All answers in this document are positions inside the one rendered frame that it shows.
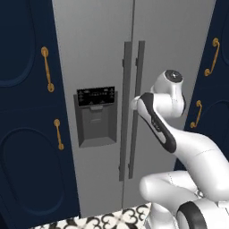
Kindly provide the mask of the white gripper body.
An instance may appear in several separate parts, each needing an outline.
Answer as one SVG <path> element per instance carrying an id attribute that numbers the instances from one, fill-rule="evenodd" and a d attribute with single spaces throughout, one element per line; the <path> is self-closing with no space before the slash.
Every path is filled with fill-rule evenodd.
<path id="1" fill-rule="evenodd" d="M 140 96 L 137 96 L 131 101 L 131 109 L 133 111 L 138 111 L 139 110 L 138 109 L 138 101 L 139 101 L 139 99 L 140 99 Z"/>

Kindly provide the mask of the grey fridge door with dispenser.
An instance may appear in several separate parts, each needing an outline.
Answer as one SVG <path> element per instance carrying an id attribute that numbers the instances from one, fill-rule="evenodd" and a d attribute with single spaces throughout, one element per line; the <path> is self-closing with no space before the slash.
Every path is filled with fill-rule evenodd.
<path id="1" fill-rule="evenodd" d="M 132 0 L 53 0 L 82 216 L 123 206 L 119 181 L 124 43 L 131 41 Z M 114 87 L 118 93 L 116 143 L 80 148 L 73 95 Z"/>

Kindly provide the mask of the plain grey fridge door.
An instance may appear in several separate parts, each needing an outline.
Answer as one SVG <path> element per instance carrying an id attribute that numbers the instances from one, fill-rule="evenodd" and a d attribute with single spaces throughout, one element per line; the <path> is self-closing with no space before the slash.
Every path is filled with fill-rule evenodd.
<path id="1" fill-rule="evenodd" d="M 150 90 L 158 75 L 176 70 L 183 76 L 182 93 L 191 102 L 208 27 L 216 0 L 135 0 L 132 57 L 145 43 L 141 83 L 137 66 L 131 67 L 130 98 Z M 146 201 L 140 196 L 140 179 L 174 169 L 175 157 L 159 144 L 146 123 L 129 111 L 123 206 Z"/>

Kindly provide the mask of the dark grey water dispenser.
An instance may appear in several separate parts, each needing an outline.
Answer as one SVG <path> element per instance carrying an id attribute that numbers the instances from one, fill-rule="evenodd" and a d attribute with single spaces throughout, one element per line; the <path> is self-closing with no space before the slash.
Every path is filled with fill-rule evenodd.
<path id="1" fill-rule="evenodd" d="M 79 147 L 116 143 L 118 93 L 115 87 L 78 89 L 73 99 Z"/>

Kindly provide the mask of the navy cupboard door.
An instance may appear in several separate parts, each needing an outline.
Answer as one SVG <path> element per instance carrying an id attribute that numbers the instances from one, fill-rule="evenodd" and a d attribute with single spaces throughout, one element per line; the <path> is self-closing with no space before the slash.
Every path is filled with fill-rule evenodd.
<path id="1" fill-rule="evenodd" d="M 66 109 L 52 0 L 0 0 L 0 111 L 34 107 Z"/>
<path id="2" fill-rule="evenodd" d="M 64 150 L 58 148 L 60 121 Z M 0 212 L 8 229 L 80 213 L 66 114 L 54 107 L 0 113 Z"/>
<path id="3" fill-rule="evenodd" d="M 226 159 L 229 161 L 229 101 L 218 100 L 208 105 L 203 100 L 202 112 L 198 126 L 191 128 L 190 123 L 196 120 L 199 109 L 195 106 L 189 112 L 184 130 L 206 135 L 213 140 L 221 149 Z"/>
<path id="4" fill-rule="evenodd" d="M 214 71 L 204 76 L 204 71 L 211 67 L 216 48 L 213 38 L 218 38 L 220 49 Z M 216 0 L 199 72 L 195 82 L 191 102 L 203 100 L 208 105 L 218 100 L 229 100 L 229 0 Z"/>

